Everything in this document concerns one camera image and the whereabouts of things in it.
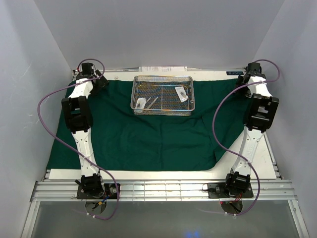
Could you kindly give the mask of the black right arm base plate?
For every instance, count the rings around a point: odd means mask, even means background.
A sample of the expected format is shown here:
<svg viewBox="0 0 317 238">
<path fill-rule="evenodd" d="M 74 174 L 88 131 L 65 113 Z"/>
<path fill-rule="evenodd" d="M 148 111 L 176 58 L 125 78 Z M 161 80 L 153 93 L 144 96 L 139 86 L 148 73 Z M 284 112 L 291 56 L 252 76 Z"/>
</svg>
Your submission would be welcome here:
<svg viewBox="0 0 317 238">
<path fill-rule="evenodd" d="M 246 192 L 241 191 L 230 191 L 225 188 L 224 182 L 210 182 L 204 183 L 202 186 L 202 191 L 207 192 L 209 198 L 253 198 L 254 194 L 252 188 L 249 187 Z"/>
</svg>

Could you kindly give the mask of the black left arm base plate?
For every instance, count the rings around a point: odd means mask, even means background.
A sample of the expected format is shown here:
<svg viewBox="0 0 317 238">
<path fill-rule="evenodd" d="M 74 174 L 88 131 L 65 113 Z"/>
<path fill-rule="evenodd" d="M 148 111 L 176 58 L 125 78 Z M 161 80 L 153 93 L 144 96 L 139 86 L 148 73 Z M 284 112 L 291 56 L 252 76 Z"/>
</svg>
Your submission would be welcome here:
<svg viewBox="0 0 317 238">
<path fill-rule="evenodd" d="M 120 193 L 120 184 L 117 186 L 114 183 L 104 183 L 102 188 L 92 192 L 84 192 L 81 187 L 78 187 L 77 199 L 117 199 L 117 196 Z"/>
</svg>

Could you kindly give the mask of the dark green surgical drape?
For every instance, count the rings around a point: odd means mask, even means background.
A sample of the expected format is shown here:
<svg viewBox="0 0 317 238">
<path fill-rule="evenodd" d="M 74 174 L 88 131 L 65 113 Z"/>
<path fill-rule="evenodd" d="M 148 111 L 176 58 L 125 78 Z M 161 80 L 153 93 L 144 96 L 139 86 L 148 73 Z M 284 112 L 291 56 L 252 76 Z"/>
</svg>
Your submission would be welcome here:
<svg viewBox="0 0 317 238">
<path fill-rule="evenodd" d="M 243 131 L 249 99 L 230 95 L 235 81 L 196 81 L 188 117 L 141 116 L 130 108 L 132 83 L 111 81 L 88 103 L 97 164 L 119 171 L 205 171 Z"/>
</svg>

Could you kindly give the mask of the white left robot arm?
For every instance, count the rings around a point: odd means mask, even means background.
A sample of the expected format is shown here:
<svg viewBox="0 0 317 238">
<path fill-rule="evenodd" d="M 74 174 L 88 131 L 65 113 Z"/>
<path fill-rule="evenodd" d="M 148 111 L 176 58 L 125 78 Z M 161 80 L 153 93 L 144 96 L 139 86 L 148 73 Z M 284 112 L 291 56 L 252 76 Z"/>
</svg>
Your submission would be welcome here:
<svg viewBox="0 0 317 238">
<path fill-rule="evenodd" d="M 76 76 L 77 84 L 61 105 L 67 128 L 71 131 L 77 151 L 80 152 L 81 178 L 76 183 L 85 195 L 100 198 L 105 193 L 100 169 L 96 163 L 91 141 L 93 116 L 88 104 L 90 95 L 96 95 L 108 85 L 108 81 L 91 62 L 81 63 Z"/>
</svg>

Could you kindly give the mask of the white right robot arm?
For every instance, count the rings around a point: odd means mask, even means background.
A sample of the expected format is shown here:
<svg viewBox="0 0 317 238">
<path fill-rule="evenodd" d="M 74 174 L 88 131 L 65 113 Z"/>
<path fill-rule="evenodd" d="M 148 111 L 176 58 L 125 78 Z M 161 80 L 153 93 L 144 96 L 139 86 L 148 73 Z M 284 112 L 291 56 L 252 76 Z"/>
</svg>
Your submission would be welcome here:
<svg viewBox="0 0 317 238">
<path fill-rule="evenodd" d="M 266 76 L 259 60 L 246 67 L 243 76 L 238 76 L 235 93 L 251 99 L 243 117 L 243 141 L 234 165 L 227 174 L 223 189 L 230 197 L 241 196 L 251 191 L 251 165 L 258 144 L 264 133 L 271 128 L 279 99 L 270 94 Z"/>
</svg>

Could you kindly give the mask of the metal wire mesh tray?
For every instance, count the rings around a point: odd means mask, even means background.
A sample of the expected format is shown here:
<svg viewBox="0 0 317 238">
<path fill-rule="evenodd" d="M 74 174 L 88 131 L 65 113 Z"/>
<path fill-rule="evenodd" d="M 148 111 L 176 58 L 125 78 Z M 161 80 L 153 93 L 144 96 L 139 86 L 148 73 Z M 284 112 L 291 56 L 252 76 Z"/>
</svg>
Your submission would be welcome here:
<svg viewBox="0 0 317 238">
<path fill-rule="evenodd" d="M 175 91 L 178 86 L 183 86 L 188 96 L 183 103 Z M 156 97 L 156 102 L 146 109 Z M 147 100 L 142 110 L 135 109 L 138 98 Z M 130 107 L 136 115 L 189 116 L 195 109 L 193 79 L 190 76 L 135 76 Z"/>
</svg>

